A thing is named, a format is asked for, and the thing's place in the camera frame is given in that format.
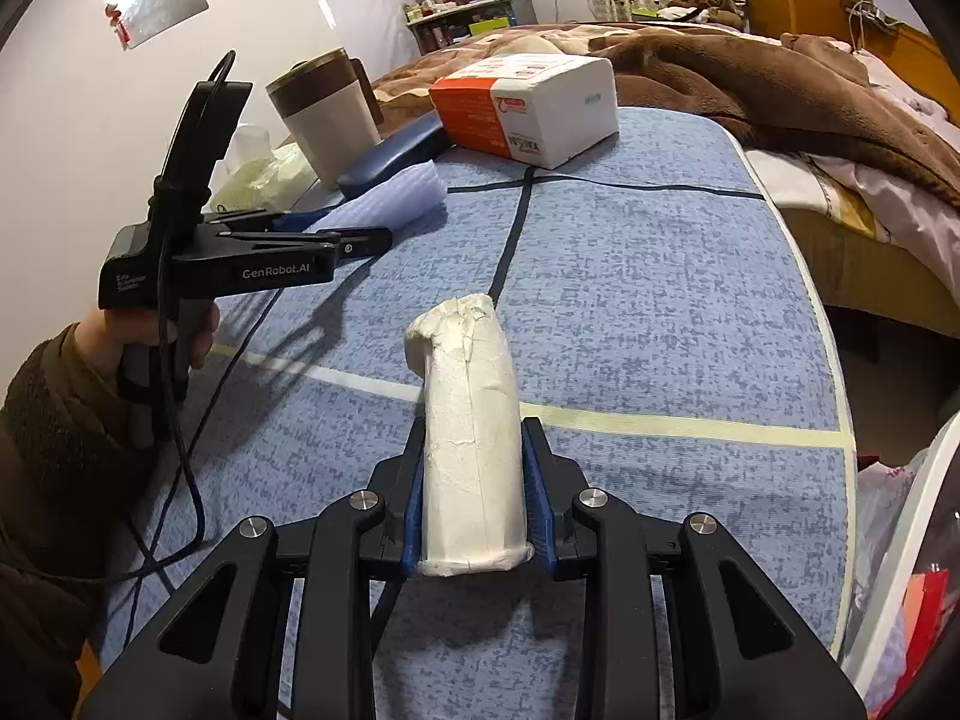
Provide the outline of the brown sleeved left forearm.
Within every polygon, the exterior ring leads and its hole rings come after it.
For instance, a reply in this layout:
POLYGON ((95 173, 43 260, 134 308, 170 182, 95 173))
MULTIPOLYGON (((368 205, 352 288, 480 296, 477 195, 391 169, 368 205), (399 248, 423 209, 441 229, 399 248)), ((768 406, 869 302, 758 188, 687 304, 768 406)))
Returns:
POLYGON ((73 715, 76 660, 103 619, 94 580, 155 468, 75 328, 34 348, 2 408, 3 717, 73 715))

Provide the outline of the person left hand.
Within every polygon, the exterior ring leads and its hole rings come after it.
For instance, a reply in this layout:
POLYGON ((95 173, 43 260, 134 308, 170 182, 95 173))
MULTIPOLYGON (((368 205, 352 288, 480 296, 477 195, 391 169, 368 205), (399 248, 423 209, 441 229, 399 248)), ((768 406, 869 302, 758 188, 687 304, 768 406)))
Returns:
MULTIPOLYGON (((210 355, 213 337, 220 325, 220 309, 215 304, 205 309, 200 327, 190 340, 189 366, 202 369, 206 356, 210 355)), ((151 310, 121 309, 103 310, 93 307, 89 314, 76 324, 75 344, 82 360, 98 372, 104 380, 116 377, 121 366, 122 353, 129 344, 158 346, 158 314, 151 310)))

